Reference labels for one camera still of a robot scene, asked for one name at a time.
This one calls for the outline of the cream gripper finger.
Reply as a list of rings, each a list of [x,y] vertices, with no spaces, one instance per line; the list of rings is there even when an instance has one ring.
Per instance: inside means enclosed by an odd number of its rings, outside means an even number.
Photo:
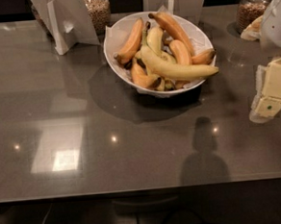
[[[257,67],[255,87],[249,119],[264,124],[281,112],[281,57]]]
[[[244,40],[259,40],[261,38],[261,23],[263,21],[262,16],[257,17],[252,23],[242,31],[241,38]]]

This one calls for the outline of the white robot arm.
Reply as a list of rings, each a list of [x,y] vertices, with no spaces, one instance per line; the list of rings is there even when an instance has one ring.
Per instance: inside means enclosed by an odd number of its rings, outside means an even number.
[[[264,124],[281,110],[281,0],[272,0],[263,15],[242,31],[241,38],[258,39],[262,50],[271,57],[270,63],[257,67],[257,93],[249,113],[250,121]]]

